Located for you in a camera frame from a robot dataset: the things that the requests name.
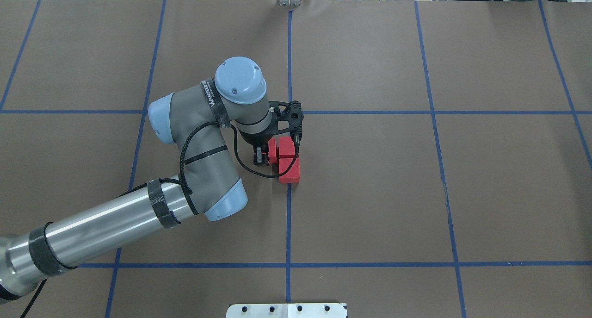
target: light blue cap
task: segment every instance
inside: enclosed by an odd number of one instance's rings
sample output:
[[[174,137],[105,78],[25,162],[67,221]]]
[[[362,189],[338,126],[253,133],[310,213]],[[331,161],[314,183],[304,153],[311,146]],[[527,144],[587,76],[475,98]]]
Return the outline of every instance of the light blue cap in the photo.
[[[171,99],[173,94],[154,101],[148,107],[148,119],[158,139],[165,144],[175,143],[171,133]]]
[[[204,214],[209,221],[218,221],[245,208],[247,202],[248,198],[243,186],[243,180],[239,178],[239,181]]]
[[[216,89],[222,97],[237,104],[253,104],[267,92],[260,67],[253,60],[234,56],[216,69]]]

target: blue joint cap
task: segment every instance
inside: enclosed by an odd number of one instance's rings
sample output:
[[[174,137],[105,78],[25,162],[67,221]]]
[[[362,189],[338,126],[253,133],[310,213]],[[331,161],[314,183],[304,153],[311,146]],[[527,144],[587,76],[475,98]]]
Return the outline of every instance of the blue joint cap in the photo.
[[[253,60],[234,56],[216,69],[216,89],[233,103],[249,105],[260,101],[267,92],[267,83],[260,67]]]
[[[154,101],[148,107],[148,119],[158,139],[165,144],[175,143],[171,133],[171,100],[173,94]]]
[[[247,193],[245,187],[243,187],[243,180],[239,178],[239,181],[204,214],[209,221],[218,221],[245,208],[247,202]]]

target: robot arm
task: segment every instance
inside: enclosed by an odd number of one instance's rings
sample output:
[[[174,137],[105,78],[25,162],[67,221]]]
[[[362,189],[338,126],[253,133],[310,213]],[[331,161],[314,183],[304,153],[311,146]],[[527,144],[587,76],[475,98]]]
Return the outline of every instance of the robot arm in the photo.
[[[49,276],[194,215],[216,221],[244,208],[247,195],[218,127],[234,121],[253,145],[255,164],[266,163],[273,135],[290,132],[296,147],[302,138],[300,103],[270,102],[266,88],[255,62],[234,57],[218,67],[214,79],[152,103],[148,117],[156,135],[181,151],[179,176],[154,179],[28,234],[1,236],[0,304],[31,293]],[[279,130],[278,121],[287,121],[289,127]]]

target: red block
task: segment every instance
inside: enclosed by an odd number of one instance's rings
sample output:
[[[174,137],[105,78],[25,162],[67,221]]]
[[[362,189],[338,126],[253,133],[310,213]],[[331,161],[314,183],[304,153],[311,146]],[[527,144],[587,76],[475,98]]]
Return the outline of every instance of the red block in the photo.
[[[292,142],[292,138],[280,137],[277,156],[279,158],[294,158],[295,153],[296,150],[294,150],[294,142]]]
[[[294,158],[294,156],[292,156],[292,158],[280,158],[279,159],[279,172],[280,173],[284,172],[288,168],[288,166],[290,166],[290,163],[292,162],[293,158]],[[300,158],[296,158],[296,162],[294,162],[294,165],[292,166],[292,168],[290,169],[290,171],[288,173],[279,177],[279,182],[283,183],[283,184],[299,183],[300,182]]]
[[[278,148],[275,145],[275,138],[271,138],[267,142],[267,146],[269,147],[269,151],[267,156],[269,158],[269,164],[277,164],[278,163]]]

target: white mounting plate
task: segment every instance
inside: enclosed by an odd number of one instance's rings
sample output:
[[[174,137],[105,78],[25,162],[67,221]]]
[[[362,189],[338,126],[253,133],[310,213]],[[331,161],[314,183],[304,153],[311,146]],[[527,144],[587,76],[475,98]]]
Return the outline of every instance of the white mounting plate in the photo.
[[[345,303],[274,303],[268,305],[231,305],[226,318],[347,318]]]

